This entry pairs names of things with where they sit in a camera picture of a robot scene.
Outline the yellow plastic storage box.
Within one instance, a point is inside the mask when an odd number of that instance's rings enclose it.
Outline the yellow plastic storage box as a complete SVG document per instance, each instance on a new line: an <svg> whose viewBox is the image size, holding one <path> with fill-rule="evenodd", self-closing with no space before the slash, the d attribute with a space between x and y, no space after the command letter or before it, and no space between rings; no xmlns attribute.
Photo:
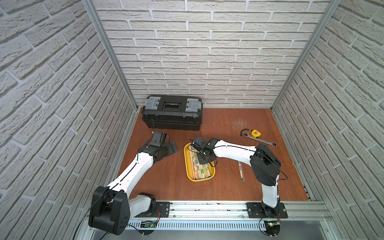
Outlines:
<svg viewBox="0 0 384 240"><path fill-rule="evenodd" d="M186 165L186 173L187 173L187 177L192 181L191 179L191 164L189 163L189 160L190 160L190 154L188 153L188 150L190 151L195 151L197 153L197 151L191 146L191 143L188 143L185 145L184 147L184 156L185 156L185 165ZM207 164L210 168L210 171L212 173L212 177L210 179L212 179L215 174L216 174L216 169L214 167L212 167L210 164Z"/></svg>

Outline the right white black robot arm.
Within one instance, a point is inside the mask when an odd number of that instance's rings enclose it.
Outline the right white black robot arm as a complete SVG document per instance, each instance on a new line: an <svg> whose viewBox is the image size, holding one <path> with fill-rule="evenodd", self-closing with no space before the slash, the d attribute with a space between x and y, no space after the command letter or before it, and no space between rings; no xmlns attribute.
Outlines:
<svg viewBox="0 0 384 240"><path fill-rule="evenodd" d="M211 163L217 158L232 159L252 167L255 178L262 185L263 199L261 211L265 217L274 218L279 214L281 162L264 145L241 146L212 138L208 142L197 137L191 143L203 164Z"/></svg>

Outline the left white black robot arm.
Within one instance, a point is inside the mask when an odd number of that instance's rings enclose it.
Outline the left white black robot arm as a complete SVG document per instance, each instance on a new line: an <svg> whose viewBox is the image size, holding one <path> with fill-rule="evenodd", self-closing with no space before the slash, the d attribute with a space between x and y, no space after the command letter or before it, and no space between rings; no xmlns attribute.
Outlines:
<svg viewBox="0 0 384 240"><path fill-rule="evenodd" d="M155 211L156 197L141 193L129 199L134 187L154 163L177 153L174 141L161 145L145 144L134 160L114 181L106 187L99 186L93 193L89 226L110 234L120 235L131 218Z"/></svg>

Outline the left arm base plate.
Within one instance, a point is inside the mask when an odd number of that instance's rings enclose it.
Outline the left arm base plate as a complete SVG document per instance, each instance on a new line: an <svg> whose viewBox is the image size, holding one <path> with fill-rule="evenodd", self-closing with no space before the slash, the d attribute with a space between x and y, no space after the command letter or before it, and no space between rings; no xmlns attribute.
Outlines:
<svg viewBox="0 0 384 240"><path fill-rule="evenodd" d="M136 218L168 218L170 213L170 202L156 202L153 212L141 213Z"/></svg>

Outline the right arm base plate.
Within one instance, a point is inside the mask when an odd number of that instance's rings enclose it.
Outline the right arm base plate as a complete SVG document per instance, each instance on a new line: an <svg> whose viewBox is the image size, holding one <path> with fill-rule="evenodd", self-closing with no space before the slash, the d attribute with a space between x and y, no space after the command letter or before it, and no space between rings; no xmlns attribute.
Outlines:
<svg viewBox="0 0 384 240"><path fill-rule="evenodd" d="M274 208L267 206L263 202L248 202L246 203L246 207L250 219L288 218L286 207L281 202L278 202L278 205Z"/></svg>

